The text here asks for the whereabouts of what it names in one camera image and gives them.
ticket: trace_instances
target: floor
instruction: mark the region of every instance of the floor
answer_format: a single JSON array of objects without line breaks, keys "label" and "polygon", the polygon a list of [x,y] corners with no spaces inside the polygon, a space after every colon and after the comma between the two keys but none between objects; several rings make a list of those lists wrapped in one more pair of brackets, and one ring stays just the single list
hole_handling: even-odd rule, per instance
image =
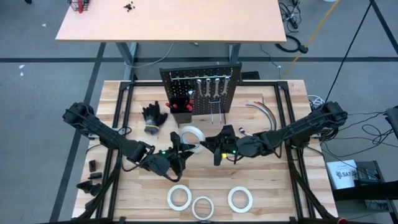
[{"label": "floor", "polygon": [[[398,38],[398,23],[394,22],[398,1],[376,0],[376,3],[393,36]],[[308,94],[325,98],[368,4],[366,0],[339,3],[320,29],[309,53],[302,56],[305,60],[297,62],[286,78],[304,79]],[[306,43],[330,7],[331,3],[322,0],[302,1],[300,32],[293,35]],[[0,105],[3,105],[0,110],[0,142],[3,144],[0,150],[0,223],[49,220],[74,135],[74,130],[62,121],[65,108],[84,98],[96,108],[103,81],[123,78],[123,63],[103,62],[93,80],[92,96],[86,93],[100,43],[54,40],[67,9],[66,1],[34,0],[32,5],[23,0],[0,1]],[[169,47],[170,44],[140,43],[137,56],[141,62],[152,61],[162,57]],[[263,49],[274,57],[282,70],[296,56],[272,44],[264,44]],[[259,44],[243,44],[239,56],[244,72],[258,71],[262,79],[278,78],[277,69],[266,61],[267,55]],[[120,57],[114,44],[106,44],[104,57]],[[160,67],[225,63],[227,52],[225,44],[201,43],[196,47],[186,43],[175,44],[169,57],[164,63],[136,70],[137,76],[142,80],[156,80],[160,78]],[[190,57],[190,60],[178,62],[174,57]],[[219,57],[220,61],[196,62],[203,60],[198,57]],[[348,113],[384,111],[396,106],[397,52],[373,8],[348,57],[330,100],[338,101]],[[70,63],[69,58],[92,60]],[[347,125],[367,117],[369,115],[350,116]],[[367,123],[382,132],[390,128],[382,116]],[[361,125],[340,132],[338,137],[371,138],[361,130]],[[386,142],[397,144],[397,139],[389,136]],[[71,217],[77,192],[75,185],[80,181],[87,145],[88,140],[81,138],[60,220]],[[366,149],[372,143],[361,139],[336,139],[328,146],[335,154],[342,155]],[[377,160],[385,179],[392,181],[398,179],[398,172],[391,169],[396,167],[397,158],[396,148],[380,145],[344,159]],[[328,155],[325,159],[336,160]],[[372,214],[360,202],[338,202],[337,206],[340,216],[348,219],[368,215],[355,220],[392,223],[388,214]]]}]

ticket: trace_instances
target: black glove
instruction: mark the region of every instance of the black glove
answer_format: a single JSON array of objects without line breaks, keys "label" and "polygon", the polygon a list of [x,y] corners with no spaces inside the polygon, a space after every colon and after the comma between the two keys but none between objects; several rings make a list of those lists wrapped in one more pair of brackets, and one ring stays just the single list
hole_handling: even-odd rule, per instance
[{"label": "black glove", "polygon": [[142,108],[145,119],[145,132],[155,134],[159,131],[159,126],[167,119],[167,113],[160,114],[159,103],[155,101],[155,105],[150,104],[147,108]]}]

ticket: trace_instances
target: desk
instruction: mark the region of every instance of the desk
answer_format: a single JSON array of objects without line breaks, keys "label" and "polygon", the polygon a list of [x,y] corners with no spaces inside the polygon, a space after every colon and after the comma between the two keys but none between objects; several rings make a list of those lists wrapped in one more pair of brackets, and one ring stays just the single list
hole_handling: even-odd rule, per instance
[{"label": "desk", "polygon": [[[288,84],[294,115],[296,119],[303,118],[310,112],[304,82],[302,80],[291,80],[288,81]],[[99,100],[96,115],[109,126],[113,122],[119,85],[120,81],[106,81]],[[270,128],[269,122],[262,112],[256,108],[245,106],[246,103],[262,101],[263,99],[265,104],[275,114],[278,128],[280,128],[273,87],[237,86],[231,111],[226,114],[227,124],[234,126],[237,136],[243,136],[238,132],[238,128],[241,126],[252,133]],[[157,150],[167,149],[171,146],[170,132],[178,132],[177,124],[172,116],[169,116],[158,134],[151,136],[144,132],[145,121],[141,115],[142,107],[153,103],[155,100],[159,101],[161,111],[167,111],[168,108],[165,106],[167,97],[164,87],[134,87],[128,123],[132,132],[127,135],[127,138],[153,144]],[[125,104],[126,96],[124,96],[122,101],[119,127],[123,120]],[[210,115],[194,116],[193,122],[188,125],[198,127],[204,132],[205,136],[218,134],[223,126],[220,123],[211,124]],[[96,144],[98,144],[98,141],[90,141],[90,147]],[[310,147],[320,150],[319,143],[314,139],[311,140]],[[86,181],[90,175],[88,161],[95,159],[98,171],[104,169],[106,152],[107,149],[103,146],[89,151],[81,181]],[[337,216],[322,156],[306,149],[304,150],[304,160],[311,190],[326,209],[332,215]],[[131,166],[126,160],[124,160],[124,164],[126,167]],[[176,212],[167,205],[167,192],[175,184],[143,169],[136,169],[127,173],[121,172],[114,219],[118,220],[120,216],[125,216],[127,220],[194,221],[195,217],[192,215],[191,206],[185,211]],[[283,150],[281,159],[273,155],[254,159],[244,158],[236,165],[233,165],[230,161],[223,160],[219,167],[215,167],[212,153],[204,149],[199,154],[189,158],[187,169],[177,184],[186,185],[192,191],[193,199],[202,195],[212,199],[215,205],[215,212],[211,217],[212,221],[287,221],[290,216],[295,216],[296,214],[285,150]],[[253,207],[247,213],[235,213],[229,208],[227,203],[229,190],[239,185],[248,188],[254,197]],[[105,198],[105,211],[107,211],[109,206],[109,195],[110,191]],[[304,214],[308,216],[307,204],[302,192],[301,198]],[[84,211],[85,203],[91,199],[92,196],[90,194],[84,194],[82,190],[79,190],[73,216],[79,216]]]},{"label": "desk", "polygon": [[70,8],[56,40],[116,42],[128,65],[136,42],[235,43],[229,56],[236,63],[240,43],[286,41],[277,0],[135,0],[127,12],[123,6],[130,2],[90,1],[82,14]]}]

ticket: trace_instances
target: white tape roll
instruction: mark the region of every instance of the white tape roll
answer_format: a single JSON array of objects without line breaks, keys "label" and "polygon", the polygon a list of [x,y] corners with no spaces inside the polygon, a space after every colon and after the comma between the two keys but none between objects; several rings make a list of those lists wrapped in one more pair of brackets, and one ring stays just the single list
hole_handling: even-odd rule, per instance
[{"label": "white tape roll", "polygon": [[[196,203],[197,203],[199,200],[201,200],[201,199],[204,199],[204,200],[207,200],[208,202],[210,202],[210,207],[211,207],[210,214],[209,214],[208,216],[204,217],[204,218],[203,218],[203,217],[199,217],[198,214],[197,214],[196,211],[195,211],[195,205],[196,205]],[[199,219],[199,220],[202,220],[202,221],[208,220],[211,216],[213,216],[213,213],[214,213],[214,204],[213,204],[213,202],[210,200],[210,198],[208,198],[208,197],[206,197],[206,196],[198,197],[198,198],[196,198],[196,199],[193,201],[193,203],[192,203],[192,213],[193,213],[193,216],[195,216],[195,218],[197,218],[197,219]]]},{"label": "white tape roll", "polygon": [[[187,196],[188,196],[187,202],[185,202],[185,204],[182,206],[175,206],[172,202],[173,192],[176,190],[184,190],[187,193]],[[170,208],[172,208],[175,211],[182,211],[182,210],[187,209],[188,206],[191,204],[191,201],[192,201],[191,191],[188,189],[188,187],[186,187],[184,185],[175,185],[167,193],[167,203],[169,204]]]},{"label": "white tape roll", "polygon": [[[243,191],[248,196],[248,204],[244,208],[237,208],[234,203],[232,202],[232,196],[237,191]],[[253,205],[253,196],[251,195],[250,191],[244,187],[234,187],[232,190],[229,191],[228,194],[228,205],[231,207],[232,210],[238,213],[245,213],[250,210]]]},{"label": "white tape roll", "polygon": [[[184,144],[189,144],[189,142],[187,141],[187,139],[185,137],[186,133],[194,134],[199,139],[199,141],[206,140],[205,135],[198,128],[193,127],[193,126],[185,126],[180,131],[181,141]],[[198,144],[196,147],[194,147],[193,149],[190,149],[189,151],[194,152],[194,153],[199,153],[203,148],[204,147],[201,144]]]}]

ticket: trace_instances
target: pegboard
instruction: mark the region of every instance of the pegboard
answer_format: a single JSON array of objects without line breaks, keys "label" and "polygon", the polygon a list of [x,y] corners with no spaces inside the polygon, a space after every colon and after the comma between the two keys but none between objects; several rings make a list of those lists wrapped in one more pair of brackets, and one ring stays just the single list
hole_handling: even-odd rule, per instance
[{"label": "pegboard", "polygon": [[[201,114],[218,114],[219,107],[221,113],[228,113],[231,109],[232,100],[235,94],[236,85],[240,81],[242,64],[236,65],[214,65],[190,68],[173,68],[160,69],[160,76],[162,77],[164,88],[166,90],[167,98],[171,99],[173,96],[186,96],[188,90],[195,90],[193,97],[193,112],[192,115]],[[209,94],[206,95],[206,79],[210,79]],[[229,77],[228,85],[226,86],[226,94],[221,94],[224,90],[226,77]],[[220,79],[218,84],[218,94],[215,96],[216,78]],[[200,95],[197,80],[201,80]]]}]

